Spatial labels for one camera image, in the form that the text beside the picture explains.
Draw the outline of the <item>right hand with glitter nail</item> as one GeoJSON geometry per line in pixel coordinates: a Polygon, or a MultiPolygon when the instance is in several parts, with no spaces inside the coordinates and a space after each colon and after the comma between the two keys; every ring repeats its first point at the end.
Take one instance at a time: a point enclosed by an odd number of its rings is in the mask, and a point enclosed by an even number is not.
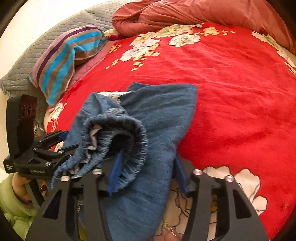
{"type": "Polygon", "coordinates": [[[154,236],[152,240],[159,241],[181,241],[182,235],[179,234],[175,227],[169,225],[163,225],[163,233],[160,236],[154,236]]]}

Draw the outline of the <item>left hand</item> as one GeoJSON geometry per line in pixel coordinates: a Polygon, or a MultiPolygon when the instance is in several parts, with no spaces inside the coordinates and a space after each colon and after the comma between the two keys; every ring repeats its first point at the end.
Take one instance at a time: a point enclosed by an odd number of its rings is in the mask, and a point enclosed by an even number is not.
{"type": "Polygon", "coordinates": [[[14,173],[11,185],[13,192],[17,199],[25,205],[33,205],[29,197],[29,194],[25,188],[25,185],[30,183],[31,180],[28,180],[25,177],[22,177],[19,173],[14,173]]]}

